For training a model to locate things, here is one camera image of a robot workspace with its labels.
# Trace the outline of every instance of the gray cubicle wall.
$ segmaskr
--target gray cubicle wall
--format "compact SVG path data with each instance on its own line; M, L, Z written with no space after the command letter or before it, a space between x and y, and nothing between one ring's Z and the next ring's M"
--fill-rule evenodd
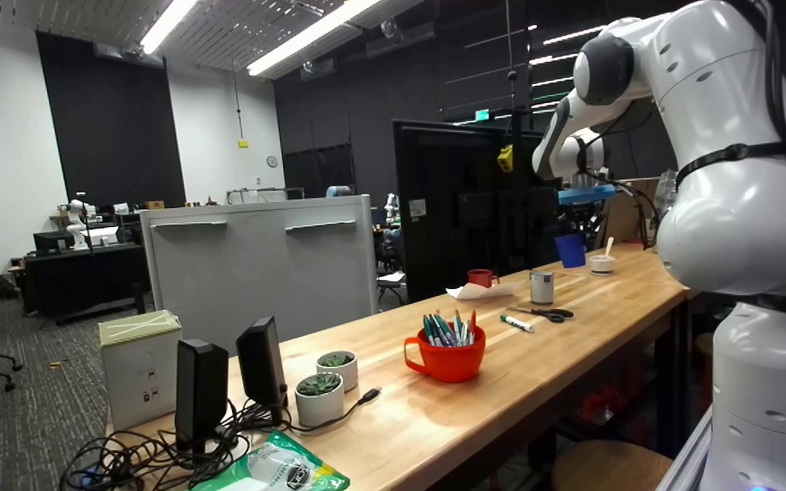
M367 197L141 212L155 308L227 348L260 315L284 338L377 308Z

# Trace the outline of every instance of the bottle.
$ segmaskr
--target bottle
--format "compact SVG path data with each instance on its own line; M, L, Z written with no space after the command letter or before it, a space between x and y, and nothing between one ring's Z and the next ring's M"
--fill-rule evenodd
M546 270L528 270L528 300L537 304L553 302L553 274Z

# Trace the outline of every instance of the marker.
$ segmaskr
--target marker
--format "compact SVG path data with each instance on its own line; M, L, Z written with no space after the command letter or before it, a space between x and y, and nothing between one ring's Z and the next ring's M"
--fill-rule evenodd
M528 322L524 322L524 319L516 319L516 315L500 315L504 325L509 325L509 327L518 327L518 329L524 329L524 333L533 333L533 325Z

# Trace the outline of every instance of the small robot arm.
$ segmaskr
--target small robot arm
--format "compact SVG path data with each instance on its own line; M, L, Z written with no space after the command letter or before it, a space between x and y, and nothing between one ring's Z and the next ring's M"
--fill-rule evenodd
M773 23L769 0L754 0ZM576 183L564 141L653 97L677 154L677 201L657 257L694 291L741 302L715 329L711 439L703 491L786 488L786 82L740 7L699 0L621 18L583 42L534 171Z

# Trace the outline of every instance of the wooden workbench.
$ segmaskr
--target wooden workbench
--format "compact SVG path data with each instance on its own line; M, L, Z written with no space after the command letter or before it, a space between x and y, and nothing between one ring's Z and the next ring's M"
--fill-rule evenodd
M618 347L664 325L661 319L688 296L653 250L618 248L614 257L614 273L541 267L553 273L553 304L576 312L564 325L534 315L534 329L520 333L500 322L504 304L528 300L524 270L501 278L509 296L459 302L438 293L284 340L290 387L331 348L350 348L359 360L359 387L346 396L346 407L367 387L381 387L381 396L351 417L298 439L340 469L354 491L429 488ZM418 333L422 312L433 311L445 319L453 319L453 311L478 312L487 334L478 379L441 383L404 366L400 340ZM242 400L236 362L231 362L228 398Z

